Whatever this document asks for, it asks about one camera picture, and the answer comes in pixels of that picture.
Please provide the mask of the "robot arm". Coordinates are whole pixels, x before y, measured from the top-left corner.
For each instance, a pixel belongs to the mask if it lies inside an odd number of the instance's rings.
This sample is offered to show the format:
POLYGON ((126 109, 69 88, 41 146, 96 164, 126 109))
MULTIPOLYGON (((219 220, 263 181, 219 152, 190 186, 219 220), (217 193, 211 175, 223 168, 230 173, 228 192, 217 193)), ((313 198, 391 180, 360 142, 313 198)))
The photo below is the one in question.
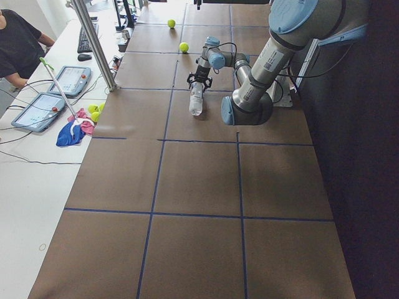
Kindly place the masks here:
POLYGON ((267 89, 280 75, 295 52, 310 40, 329 43, 353 42, 365 34, 370 1, 273 1, 269 15, 269 35, 253 66, 249 57, 222 51, 220 41, 207 37, 197 69, 189 74, 189 111, 203 111, 203 92, 212 84, 211 69, 232 67, 240 83, 221 102, 221 116, 227 125, 261 125, 272 115, 273 102, 267 89))

